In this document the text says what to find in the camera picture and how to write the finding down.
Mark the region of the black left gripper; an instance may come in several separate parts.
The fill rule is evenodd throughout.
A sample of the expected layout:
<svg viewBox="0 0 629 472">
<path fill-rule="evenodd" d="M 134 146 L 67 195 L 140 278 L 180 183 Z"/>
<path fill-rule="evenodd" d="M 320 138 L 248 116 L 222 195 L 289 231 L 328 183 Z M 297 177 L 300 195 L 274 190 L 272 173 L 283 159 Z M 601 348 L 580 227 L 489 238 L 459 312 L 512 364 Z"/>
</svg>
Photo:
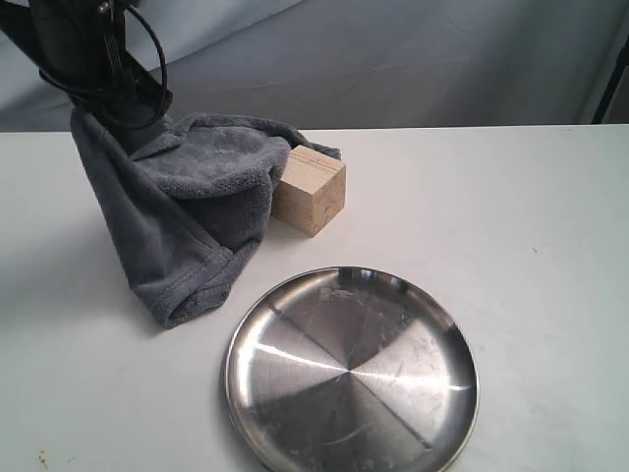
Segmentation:
<svg viewBox="0 0 629 472">
<path fill-rule="evenodd" d="M 166 127 L 173 94 L 165 52 L 137 1 L 29 1 L 1 4 L 1 31 L 64 92 L 126 147 Z M 154 77 L 128 50 L 126 20 L 149 36 L 159 62 Z"/>
</svg>

